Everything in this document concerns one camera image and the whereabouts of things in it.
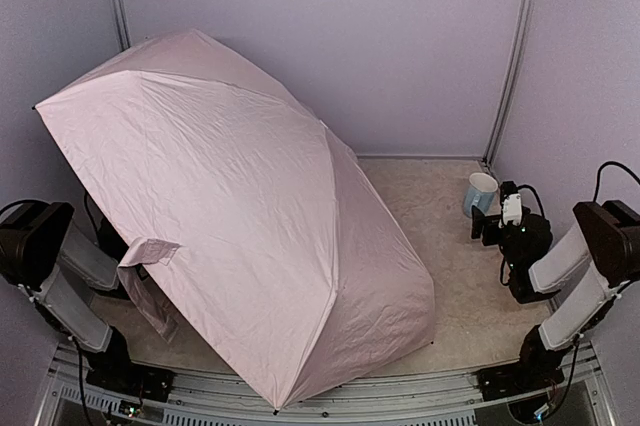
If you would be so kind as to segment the pink folding umbrella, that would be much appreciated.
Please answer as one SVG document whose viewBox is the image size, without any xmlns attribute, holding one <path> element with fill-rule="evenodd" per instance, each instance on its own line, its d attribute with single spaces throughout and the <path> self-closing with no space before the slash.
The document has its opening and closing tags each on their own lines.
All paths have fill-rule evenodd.
<svg viewBox="0 0 640 426">
<path fill-rule="evenodd" d="M 134 273 L 273 408 L 433 341 L 434 283 L 353 151 L 277 80 L 197 30 L 141 43 L 37 112 Z"/>
</svg>

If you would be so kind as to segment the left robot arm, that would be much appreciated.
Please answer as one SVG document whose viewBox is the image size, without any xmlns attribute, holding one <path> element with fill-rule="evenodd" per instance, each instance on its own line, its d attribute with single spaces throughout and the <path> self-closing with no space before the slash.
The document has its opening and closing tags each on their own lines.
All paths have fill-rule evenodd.
<svg viewBox="0 0 640 426">
<path fill-rule="evenodd" d="M 115 253 L 124 243 L 103 227 L 93 243 L 66 202 L 21 199 L 1 209 L 1 275 L 21 290 L 79 354 L 80 382 L 165 402 L 173 372 L 132 361 L 124 335 L 91 308 L 93 296 L 126 300 Z"/>
</svg>

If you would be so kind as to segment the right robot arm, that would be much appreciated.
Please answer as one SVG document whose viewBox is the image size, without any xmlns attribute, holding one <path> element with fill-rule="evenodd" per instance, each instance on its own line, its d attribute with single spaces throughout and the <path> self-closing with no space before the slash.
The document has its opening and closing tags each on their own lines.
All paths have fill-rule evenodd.
<svg viewBox="0 0 640 426">
<path fill-rule="evenodd" d="M 563 381 L 561 362 L 577 339 L 597 325 L 623 289 L 639 279 L 639 214 L 624 202 L 579 202 L 574 224 L 554 240 L 549 221 L 505 205 L 497 215 L 472 210 L 471 236 L 496 245 L 502 278 L 520 304 L 546 301 L 574 285 L 555 312 L 525 336 L 513 363 L 484 368 L 477 379 L 486 401 Z"/>
</svg>

